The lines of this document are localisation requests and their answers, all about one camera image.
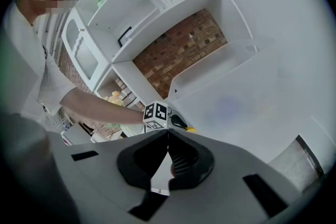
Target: yellow object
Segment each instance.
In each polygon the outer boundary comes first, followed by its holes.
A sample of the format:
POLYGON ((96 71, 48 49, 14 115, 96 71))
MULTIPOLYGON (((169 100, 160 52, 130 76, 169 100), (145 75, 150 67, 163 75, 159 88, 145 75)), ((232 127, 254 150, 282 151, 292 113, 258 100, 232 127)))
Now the yellow object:
POLYGON ((111 97, 105 97, 104 100, 105 101, 108 101, 112 104, 116 104, 116 105, 119 105, 119 106, 123 106, 124 105, 124 102, 119 99, 119 96, 120 96, 120 92, 118 91, 114 91, 112 93, 112 96, 111 97))
POLYGON ((190 133, 196 133, 197 132, 197 130, 195 128, 193 128, 193 127, 187 127, 186 131, 190 132, 190 133))

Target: cabinet door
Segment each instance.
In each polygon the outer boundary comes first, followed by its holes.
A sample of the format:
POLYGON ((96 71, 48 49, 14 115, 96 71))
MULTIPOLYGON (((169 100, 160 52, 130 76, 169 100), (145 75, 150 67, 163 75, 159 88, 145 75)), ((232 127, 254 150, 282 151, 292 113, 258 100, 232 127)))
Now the cabinet door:
POLYGON ((73 65, 93 91, 111 62, 95 43, 76 7, 65 23, 62 39, 73 65))

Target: man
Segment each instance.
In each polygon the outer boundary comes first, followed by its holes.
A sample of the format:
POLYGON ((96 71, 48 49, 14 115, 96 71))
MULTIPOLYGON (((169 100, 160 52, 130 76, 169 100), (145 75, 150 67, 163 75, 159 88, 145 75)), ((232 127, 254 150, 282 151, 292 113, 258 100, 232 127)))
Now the man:
MULTIPOLYGON (((68 0, 16 0, 4 16, 3 26, 7 39, 28 64, 27 72, 31 69, 37 75, 22 108, 20 106, 19 111, 14 112, 44 124, 43 106, 50 114, 55 114, 63 105, 95 121, 142 124, 142 112, 111 104, 77 89, 60 72, 54 59, 34 33, 33 22, 38 16, 53 12, 67 2, 68 0)), ((31 83, 31 79, 26 81, 27 87, 28 83, 31 83)))

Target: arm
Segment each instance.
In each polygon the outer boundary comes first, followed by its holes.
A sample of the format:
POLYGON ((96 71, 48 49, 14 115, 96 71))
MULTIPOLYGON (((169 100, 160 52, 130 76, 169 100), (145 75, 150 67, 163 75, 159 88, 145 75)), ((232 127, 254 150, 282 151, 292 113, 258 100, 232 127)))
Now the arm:
POLYGON ((68 92, 61 105, 86 118, 107 123, 143 124, 143 113, 109 103, 77 88, 68 92))

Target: brick wall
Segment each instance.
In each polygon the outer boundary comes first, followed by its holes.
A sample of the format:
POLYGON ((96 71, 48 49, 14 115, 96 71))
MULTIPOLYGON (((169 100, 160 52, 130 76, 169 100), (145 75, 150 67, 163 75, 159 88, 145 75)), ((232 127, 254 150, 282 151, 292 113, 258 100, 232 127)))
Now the brick wall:
POLYGON ((225 44, 215 19, 202 9, 169 29, 133 62, 159 95, 166 98, 174 77, 225 44))

